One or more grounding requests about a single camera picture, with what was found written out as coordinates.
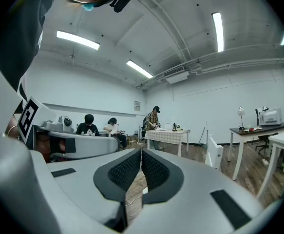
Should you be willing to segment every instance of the white wall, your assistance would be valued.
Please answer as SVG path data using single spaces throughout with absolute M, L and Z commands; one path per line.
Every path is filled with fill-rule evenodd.
M 239 105 L 246 111 L 246 127 L 256 126 L 255 109 L 262 106 L 281 107 L 284 122 L 284 69 L 260 66 L 190 76 L 148 91 L 146 111 L 155 105 L 160 107 L 161 124 L 177 123 L 191 129 L 191 143 L 198 143 L 206 121 L 217 143 L 229 143 L 229 128 L 241 125 Z M 206 132 L 201 142 L 206 142 Z
M 69 116 L 76 124 L 93 114 L 98 129 L 111 117 L 131 135 L 142 125 L 145 95 L 117 80 L 58 60 L 36 58 L 27 71 L 27 95 L 45 103 L 59 116 Z M 140 112 L 134 101 L 141 102 Z

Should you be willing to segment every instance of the wooden floor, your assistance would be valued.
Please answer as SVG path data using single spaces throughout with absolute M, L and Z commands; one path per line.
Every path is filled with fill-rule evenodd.
M 237 175 L 236 183 L 241 185 L 250 191 L 253 195 L 256 195 L 259 192 L 261 184 L 264 180 L 265 174 L 267 172 L 267 166 L 265 166 L 262 162 L 262 157 L 260 157 L 256 152 L 254 152 L 255 146 L 262 143 L 254 143 L 253 145 L 244 145 L 243 158 L 241 162 L 241 166 L 239 169 L 239 173 Z M 226 176 L 232 178 L 235 170 L 235 165 L 237 162 L 238 149 L 239 145 L 233 146 L 234 151 L 231 154 L 231 162 L 227 161 L 229 146 L 224 146 L 223 157 L 221 161 L 221 172 Z M 186 151 L 186 145 L 182 146 L 182 157 L 196 160 L 199 162 L 205 162 L 206 152 L 207 150 L 203 147 L 197 147 L 190 145 L 189 152 Z M 177 155 L 178 146 L 173 144 L 166 144 L 164 152 Z M 136 176 L 133 184 L 129 188 L 126 194 L 126 204 L 130 204 L 134 199 L 141 197 L 143 195 L 142 191 L 147 187 L 145 177 L 140 170 L 138 175 Z M 280 168 L 276 168 L 276 171 L 273 175 L 272 181 L 268 186 L 267 190 L 264 192 L 261 203 L 264 207 L 267 207 L 282 193 L 282 189 L 284 188 L 284 173 Z M 142 201 L 141 199 L 137 199 L 132 204 L 126 207 L 127 209 L 127 218 L 128 223 L 130 224 L 135 217 L 137 217 L 138 213 L 141 211 Z

